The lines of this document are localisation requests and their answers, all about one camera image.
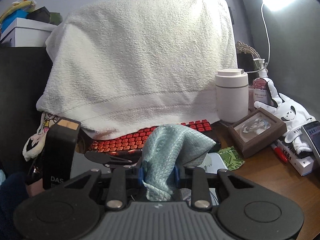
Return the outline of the green patterned packet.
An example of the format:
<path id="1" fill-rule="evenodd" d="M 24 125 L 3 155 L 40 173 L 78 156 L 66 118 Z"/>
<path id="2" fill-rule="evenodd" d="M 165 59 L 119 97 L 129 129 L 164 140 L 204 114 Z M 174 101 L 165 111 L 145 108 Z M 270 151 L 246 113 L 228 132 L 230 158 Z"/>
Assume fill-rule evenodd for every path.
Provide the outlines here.
<path id="1" fill-rule="evenodd" d="M 230 171 L 239 169 L 245 163 L 234 146 L 222 148 L 218 151 L 218 154 Z"/>

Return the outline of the white storage box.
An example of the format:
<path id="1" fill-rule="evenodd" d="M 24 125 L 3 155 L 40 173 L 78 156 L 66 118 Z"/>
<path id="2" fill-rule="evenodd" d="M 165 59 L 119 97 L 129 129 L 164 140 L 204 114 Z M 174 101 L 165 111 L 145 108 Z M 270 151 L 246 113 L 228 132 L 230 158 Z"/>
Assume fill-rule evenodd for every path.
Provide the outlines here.
<path id="1" fill-rule="evenodd" d="M 25 18 L 16 18 L 1 35 L 1 46 L 45 47 L 56 25 Z"/>

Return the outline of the pink label pump bottle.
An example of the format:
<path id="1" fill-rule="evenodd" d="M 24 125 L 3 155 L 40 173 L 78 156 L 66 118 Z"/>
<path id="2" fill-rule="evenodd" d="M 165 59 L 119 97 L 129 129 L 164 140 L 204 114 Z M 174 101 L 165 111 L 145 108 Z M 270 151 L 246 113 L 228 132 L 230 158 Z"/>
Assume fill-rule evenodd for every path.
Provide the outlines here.
<path id="1" fill-rule="evenodd" d="M 259 101 L 269 105 L 271 102 L 271 98 L 268 92 L 268 75 L 265 68 L 265 60 L 254 59 L 253 62 L 257 68 L 259 75 L 259 77 L 253 80 L 253 101 Z"/>

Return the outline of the cartoon plush toy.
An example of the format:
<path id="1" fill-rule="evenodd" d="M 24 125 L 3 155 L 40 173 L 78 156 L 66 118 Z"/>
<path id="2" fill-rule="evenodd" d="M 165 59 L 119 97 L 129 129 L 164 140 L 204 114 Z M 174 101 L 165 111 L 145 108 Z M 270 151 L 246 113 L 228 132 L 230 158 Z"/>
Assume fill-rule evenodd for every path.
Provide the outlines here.
<path id="1" fill-rule="evenodd" d="M 24 145 L 22 154 L 25 161 L 36 158 L 43 150 L 46 135 L 49 129 L 60 120 L 57 115 L 43 112 L 40 125 L 34 135 L 32 135 Z"/>

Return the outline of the black hexagonal box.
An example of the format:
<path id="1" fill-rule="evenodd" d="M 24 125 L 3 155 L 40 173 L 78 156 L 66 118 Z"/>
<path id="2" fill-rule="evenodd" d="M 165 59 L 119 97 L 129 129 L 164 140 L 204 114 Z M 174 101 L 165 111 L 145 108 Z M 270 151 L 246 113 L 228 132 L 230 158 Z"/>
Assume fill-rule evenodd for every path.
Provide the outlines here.
<path id="1" fill-rule="evenodd" d="M 44 22 L 44 23 L 50 23 L 50 12 L 46 7 L 41 7 L 33 12 L 30 12 L 26 19 Z"/>

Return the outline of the white black plush toy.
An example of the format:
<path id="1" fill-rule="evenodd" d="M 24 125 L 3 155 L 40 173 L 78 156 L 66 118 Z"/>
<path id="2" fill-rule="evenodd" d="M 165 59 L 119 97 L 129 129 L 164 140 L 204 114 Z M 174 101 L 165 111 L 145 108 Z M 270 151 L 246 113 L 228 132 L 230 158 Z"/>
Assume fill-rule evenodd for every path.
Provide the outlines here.
<path id="1" fill-rule="evenodd" d="M 271 79 L 266 77 L 264 80 L 273 104 L 267 105 L 263 102 L 255 101 L 254 107 L 268 111 L 286 124 L 286 132 L 283 134 L 284 141 L 287 144 L 292 144 L 297 157 L 305 158 L 311 155 L 311 147 L 302 139 L 301 127 L 304 124 L 315 121 L 315 117 L 309 114 L 300 103 L 279 93 Z"/>

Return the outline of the white book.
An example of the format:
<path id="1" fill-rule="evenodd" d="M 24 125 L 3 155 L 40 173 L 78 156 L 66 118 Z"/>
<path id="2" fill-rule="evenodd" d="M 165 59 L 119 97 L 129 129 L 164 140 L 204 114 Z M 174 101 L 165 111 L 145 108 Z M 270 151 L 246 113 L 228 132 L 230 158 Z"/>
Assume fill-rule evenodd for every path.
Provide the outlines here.
<path id="1" fill-rule="evenodd" d="M 296 151 L 293 148 L 292 143 L 287 144 L 284 142 L 284 140 L 277 139 L 274 144 L 280 148 L 280 150 L 288 158 L 290 164 L 301 176 L 306 176 L 307 174 L 310 174 L 319 168 L 317 160 L 313 155 L 311 155 L 311 153 L 308 153 L 305 158 L 299 158 L 296 155 Z"/>

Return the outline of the yellow green plush toy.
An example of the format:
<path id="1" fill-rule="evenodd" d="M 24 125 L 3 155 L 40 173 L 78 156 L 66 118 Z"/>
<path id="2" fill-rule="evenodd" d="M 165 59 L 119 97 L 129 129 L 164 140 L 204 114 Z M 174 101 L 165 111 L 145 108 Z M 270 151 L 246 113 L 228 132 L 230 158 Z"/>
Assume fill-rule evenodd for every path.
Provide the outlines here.
<path id="1" fill-rule="evenodd" d="M 3 23 L 3 21 L 10 16 L 11 14 L 13 14 L 15 11 L 17 10 L 23 10 L 26 12 L 32 12 L 35 10 L 37 3 L 35 0 L 21 0 L 21 1 L 15 1 L 11 4 L 10 7 L 8 7 L 8 9 L 3 12 L 3 14 L 1 15 L 0 18 L 0 22 Z"/>

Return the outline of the brown framed picture box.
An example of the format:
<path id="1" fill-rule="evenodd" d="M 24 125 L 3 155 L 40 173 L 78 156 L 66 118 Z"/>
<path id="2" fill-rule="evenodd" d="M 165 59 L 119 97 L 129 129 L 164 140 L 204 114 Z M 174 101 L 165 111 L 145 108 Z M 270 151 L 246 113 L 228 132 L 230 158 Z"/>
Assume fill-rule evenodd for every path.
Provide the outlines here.
<path id="1" fill-rule="evenodd" d="M 242 156 L 249 158 L 281 137 L 287 127 L 275 115 L 258 108 L 229 126 L 228 131 Z"/>

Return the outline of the blue box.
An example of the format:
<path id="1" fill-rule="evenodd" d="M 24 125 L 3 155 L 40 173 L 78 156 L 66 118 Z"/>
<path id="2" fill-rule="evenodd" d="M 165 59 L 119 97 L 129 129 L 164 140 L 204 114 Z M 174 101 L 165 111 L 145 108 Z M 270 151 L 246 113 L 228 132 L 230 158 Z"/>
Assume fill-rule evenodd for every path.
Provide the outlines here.
<path id="1" fill-rule="evenodd" d="M 18 9 L 9 16 L 7 16 L 1 23 L 1 33 L 3 33 L 16 18 L 27 18 L 28 14 L 28 12 L 22 9 Z"/>

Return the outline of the black cabinet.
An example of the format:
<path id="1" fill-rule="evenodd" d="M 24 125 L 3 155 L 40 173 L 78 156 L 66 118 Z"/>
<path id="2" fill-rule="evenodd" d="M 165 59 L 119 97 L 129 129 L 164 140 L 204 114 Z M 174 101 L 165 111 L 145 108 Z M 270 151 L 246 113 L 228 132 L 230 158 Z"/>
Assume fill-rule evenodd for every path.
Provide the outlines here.
<path id="1" fill-rule="evenodd" d="M 41 113 L 36 103 L 44 92 L 52 68 L 46 49 L 1 48 L 1 156 L 22 153 Z"/>

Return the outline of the red and black keyboard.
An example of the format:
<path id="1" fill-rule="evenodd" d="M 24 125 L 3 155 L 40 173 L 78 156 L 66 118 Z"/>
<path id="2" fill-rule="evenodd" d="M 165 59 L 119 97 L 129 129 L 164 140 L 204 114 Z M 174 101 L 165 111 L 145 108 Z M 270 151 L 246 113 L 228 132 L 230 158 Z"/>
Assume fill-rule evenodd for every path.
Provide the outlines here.
<path id="1" fill-rule="evenodd" d="M 213 139 L 216 144 L 209 151 L 209 153 L 217 152 L 221 149 L 221 142 L 219 141 L 214 128 L 207 119 L 190 121 L 187 123 L 182 122 L 180 125 L 189 127 L 202 133 L 210 139 Z M 146 143 L 146 140 L 156 128 L 157 126 L 139 129 L 134 133 L 122 135 L 121 137 L 117 137 L 115 139 L 102 140 L 89 138 L 85 142 L 84 152 L 86 153 L 93 151 L 113 156 L 140 154 Z"/>

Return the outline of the ornate vintage mirror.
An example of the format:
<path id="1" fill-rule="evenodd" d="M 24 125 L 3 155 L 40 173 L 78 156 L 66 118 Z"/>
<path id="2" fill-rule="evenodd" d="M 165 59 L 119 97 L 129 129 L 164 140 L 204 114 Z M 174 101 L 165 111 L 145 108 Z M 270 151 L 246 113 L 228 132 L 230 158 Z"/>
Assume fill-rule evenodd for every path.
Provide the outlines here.
<path id="1" fill-rule="evenodd" d="M 235 48 L 238 68 L 248 73 L 249 84 L 252 84 L 252 81 L 258 77 L 258 73 L 256 72 L 258 65 L 254 59 L 258 59 L 260 55 L 254 48 L 244 42 L 236 42 Z"/>

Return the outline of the smartphone with lit screen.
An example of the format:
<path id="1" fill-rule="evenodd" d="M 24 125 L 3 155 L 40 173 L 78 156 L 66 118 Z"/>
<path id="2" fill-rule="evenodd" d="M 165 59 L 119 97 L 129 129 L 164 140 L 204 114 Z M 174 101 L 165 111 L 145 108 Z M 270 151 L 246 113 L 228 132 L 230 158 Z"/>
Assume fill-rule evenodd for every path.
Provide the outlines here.
<path id="1" fill-rule="evenodd" d="M 301 127 L 303 138 L 312 149 L 318 163 L 320 163 L 320 123 L 319 121 L 309 122 Z"/>

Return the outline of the red marker pen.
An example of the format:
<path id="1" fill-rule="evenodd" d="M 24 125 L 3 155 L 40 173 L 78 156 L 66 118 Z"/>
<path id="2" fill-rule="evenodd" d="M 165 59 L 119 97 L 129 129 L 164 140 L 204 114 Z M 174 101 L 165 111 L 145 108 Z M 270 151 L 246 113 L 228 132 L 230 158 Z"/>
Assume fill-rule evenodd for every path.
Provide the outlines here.
<path id="1" fill-rule="evenodd" d="M 271 144 L 270 145 L 272 150 L 274 151 L 274 153 L 277 155 L 277 157 L 283 162 L 283 163 L 287 163 L 288 159 L 286 157 L 286 155 L 282 152 L 282 150 L 276 146 L 275 144 Z"/>

